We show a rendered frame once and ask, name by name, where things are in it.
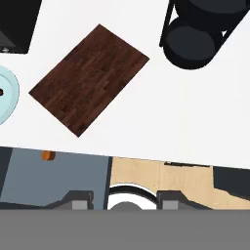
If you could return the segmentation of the black appliance block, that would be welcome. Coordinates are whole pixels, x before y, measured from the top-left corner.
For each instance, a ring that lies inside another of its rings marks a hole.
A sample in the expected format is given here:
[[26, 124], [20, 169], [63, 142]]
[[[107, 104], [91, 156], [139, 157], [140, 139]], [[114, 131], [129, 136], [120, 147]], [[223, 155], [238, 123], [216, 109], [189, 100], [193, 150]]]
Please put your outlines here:
[[0, 0], [0, 53], [27, 54], [42, 0]]

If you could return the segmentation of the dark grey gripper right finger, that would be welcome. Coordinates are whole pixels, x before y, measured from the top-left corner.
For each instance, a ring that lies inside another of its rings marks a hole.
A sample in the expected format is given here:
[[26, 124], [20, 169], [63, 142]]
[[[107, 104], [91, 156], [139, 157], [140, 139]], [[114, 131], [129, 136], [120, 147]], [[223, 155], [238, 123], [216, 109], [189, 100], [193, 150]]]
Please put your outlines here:
[[210, 207], [187, 199], [179, 190], [159, 190], [156, 198], [158, 210], [210, 210]]

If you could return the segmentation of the grey blue cupboard door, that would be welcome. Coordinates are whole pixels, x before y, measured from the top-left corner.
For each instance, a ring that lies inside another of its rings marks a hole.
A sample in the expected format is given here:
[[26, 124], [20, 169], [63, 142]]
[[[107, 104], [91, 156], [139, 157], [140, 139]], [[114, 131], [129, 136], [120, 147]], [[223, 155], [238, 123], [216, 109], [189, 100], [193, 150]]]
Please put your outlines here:
[[108, 156], [57, 152], [52, 161], [40, 150], [14, 148], [0, 200], [44, 206], [70, 190], [92, 190], [94, 208], [104, 208]]

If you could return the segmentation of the white and black round object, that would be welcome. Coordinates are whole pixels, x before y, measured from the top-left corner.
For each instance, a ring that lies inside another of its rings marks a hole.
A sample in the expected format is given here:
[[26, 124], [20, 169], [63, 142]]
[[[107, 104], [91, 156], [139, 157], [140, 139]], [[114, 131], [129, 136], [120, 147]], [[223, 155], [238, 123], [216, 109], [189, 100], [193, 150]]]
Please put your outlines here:
[[136, 184], [117, 184], [109, 188], [107, 209], [111, 210], [122, 203], [129, 203], [130, 207], [142, 210], [156, 210], [156, 194]]

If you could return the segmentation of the pale blue plate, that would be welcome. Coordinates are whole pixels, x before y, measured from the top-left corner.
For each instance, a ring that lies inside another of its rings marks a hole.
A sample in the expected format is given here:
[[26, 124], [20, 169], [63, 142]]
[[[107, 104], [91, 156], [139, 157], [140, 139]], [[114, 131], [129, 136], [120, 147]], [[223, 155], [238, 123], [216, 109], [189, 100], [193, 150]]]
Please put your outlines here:
[[20, 85], [16, 75], [8, 68], [0, 65], [0, 125], [13, 113], [20, 96]]

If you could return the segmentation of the open light wooden drawer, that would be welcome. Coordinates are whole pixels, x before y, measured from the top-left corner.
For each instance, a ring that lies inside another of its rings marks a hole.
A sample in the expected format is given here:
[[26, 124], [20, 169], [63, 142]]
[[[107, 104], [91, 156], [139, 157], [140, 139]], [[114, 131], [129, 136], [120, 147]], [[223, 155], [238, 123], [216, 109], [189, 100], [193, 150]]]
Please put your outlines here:
[[250, 210], [250, 200], [214, 188], [211, 166], [173, 166], [163, 161], [113, 157], [110, 185], [131, 185], [152, 194], [179, 190], [189, 200], [212, 209]]

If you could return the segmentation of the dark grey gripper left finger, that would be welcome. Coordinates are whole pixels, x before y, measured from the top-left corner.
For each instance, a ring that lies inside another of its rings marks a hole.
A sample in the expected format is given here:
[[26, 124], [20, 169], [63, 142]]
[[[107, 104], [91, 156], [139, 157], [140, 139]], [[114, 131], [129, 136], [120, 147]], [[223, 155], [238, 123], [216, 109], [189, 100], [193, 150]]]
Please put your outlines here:
[[93, 210], [94, 193], [91, 190], [70, 190], [62, 200], [53, 202], [46, 209]]

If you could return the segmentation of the orange round cupboard knob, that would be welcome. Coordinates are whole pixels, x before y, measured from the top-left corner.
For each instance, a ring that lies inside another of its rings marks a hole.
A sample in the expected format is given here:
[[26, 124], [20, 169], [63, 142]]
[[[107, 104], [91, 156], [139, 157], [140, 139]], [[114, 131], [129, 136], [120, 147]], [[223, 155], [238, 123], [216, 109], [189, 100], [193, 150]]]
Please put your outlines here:
[[54, 160], [55, 159], [55, 156], [56, 156], [56, 153], [54, 151], [49, 151], [49, 150], [44, 150], [42, 153], [41, 153], [41, 158], [43, 160]]

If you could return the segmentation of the dark wooden cutting board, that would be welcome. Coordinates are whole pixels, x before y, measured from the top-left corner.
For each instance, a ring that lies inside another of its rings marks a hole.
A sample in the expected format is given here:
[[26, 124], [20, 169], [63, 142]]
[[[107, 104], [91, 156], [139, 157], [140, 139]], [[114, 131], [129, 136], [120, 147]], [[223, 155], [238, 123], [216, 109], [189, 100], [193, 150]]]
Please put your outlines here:
[[147, 62], [99, 24], [29, 95], [79, 137]]

